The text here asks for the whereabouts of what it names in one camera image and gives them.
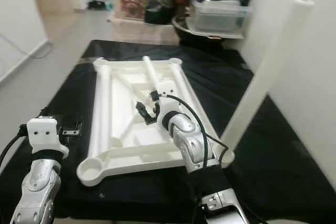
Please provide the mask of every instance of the white plastic tray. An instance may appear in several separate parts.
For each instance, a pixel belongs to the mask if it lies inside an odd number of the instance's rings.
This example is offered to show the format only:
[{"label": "white plastic tray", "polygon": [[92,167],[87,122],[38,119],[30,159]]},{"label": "white plastic tray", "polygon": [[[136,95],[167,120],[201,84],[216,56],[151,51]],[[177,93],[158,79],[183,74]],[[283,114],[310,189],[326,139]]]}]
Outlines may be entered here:
[{"label": "white plastic tray", "polygon": [[[181,64],[175,58],[149,61],[151,71],[143,61],[99,59],[93,63],[97,81],[90,144],[87,158],[77,168],[85,186],[94,186],[111,175],[184,165],[166,129],[158,123],[146,125],[135,109],[140,101],[152,111],[149,93],[157,89],[157,81],[164,84],[161,87],[169,87],[167,93],[185,100],[200,116],[206,132],[217,137]],[[182,105],[180,110],[189,114]]]}]

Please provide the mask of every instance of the floor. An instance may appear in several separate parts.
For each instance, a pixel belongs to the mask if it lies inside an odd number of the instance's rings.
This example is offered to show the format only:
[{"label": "floor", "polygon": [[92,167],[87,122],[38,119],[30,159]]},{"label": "floor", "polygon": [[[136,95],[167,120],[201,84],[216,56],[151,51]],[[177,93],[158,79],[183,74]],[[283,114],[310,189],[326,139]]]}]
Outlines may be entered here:
[{"label": "floor", "polygon": [[[0,132],[3,139],[11,139],[16,134],[19,124],[35,117],[37,111],[49,103],[91,40],[120,40],[120,36],[114,33],[112,25],[107,23],[109,15],[110,13],[105,11],[87,11],[63,17],[52,15],[43,17],[46,32],[54,43],[54,48],[47,57],[32,59],[26,63],[0,89]],[[54,223],[108,224],[111,222],[67,218],[55,219]],[[301,222],[277,220],[269,223]],[[118,224],[131,224],[131,222],[118,222]]]}]

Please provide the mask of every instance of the black table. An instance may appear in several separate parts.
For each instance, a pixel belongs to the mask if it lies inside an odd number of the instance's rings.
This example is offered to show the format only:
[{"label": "black table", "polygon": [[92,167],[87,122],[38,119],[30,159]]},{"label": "black table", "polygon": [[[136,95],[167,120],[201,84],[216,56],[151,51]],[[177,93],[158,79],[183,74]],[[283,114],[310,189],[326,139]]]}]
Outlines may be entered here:
[{"label": "black table", "polygon": [[[56,217],[190,222],[194,196],[183,167],[113,176],[94,187],[83,186],[76,176],[78,164],[87,155],[90,135],[96,81],[90,62],[97,57],[141,60],[144,55],[152,60],[183,60],[184,72],[218,135],[253,76],[242,68],[238,52],[218,45],[203,51],[189,46],[92,41],[48,106],[50,114],[62,115],[63,125],[83,123],[82,136],[70,140],[70,154],[62,166]],[[30,152],[24,140],[0,177],[0,207],[6,223],[29,172]],[[224,172],[239,198],[266,219],[335,223],[335,192],[269,97]]]}]

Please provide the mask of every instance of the black tablecloth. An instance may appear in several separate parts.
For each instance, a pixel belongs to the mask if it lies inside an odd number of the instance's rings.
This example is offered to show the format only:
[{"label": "black tablecloth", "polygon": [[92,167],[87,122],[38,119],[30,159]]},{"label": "black tablecloth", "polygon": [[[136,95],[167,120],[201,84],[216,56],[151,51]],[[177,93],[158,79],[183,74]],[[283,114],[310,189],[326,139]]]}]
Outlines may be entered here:
[{"label": "black tablecloth", "polygon": [[[92,41],[49,105],[50,114],[61,115],[63,125],[71,127],[78,120],[83,123],[82,136],[70,140],[70,154],[62,166],[56,217],[190,221],[193,193],[183,167],[109,177],[90,188],[76,176],[89,143],[96,81],[91,60],[141,60],[144,55],[152,60],[183,60],[184,72],[218,135],[253,76],[242,68],[238,52],[219,46],[205,52],[188,46]],[[0,206],[7,221],[20,198],[22,179],[29,172],[30,152],[25,140],[0,177]],[[224,172],[239,198],[266,219],[335,222],[333,189],[269,97],[239,144],[234,162]]]}]

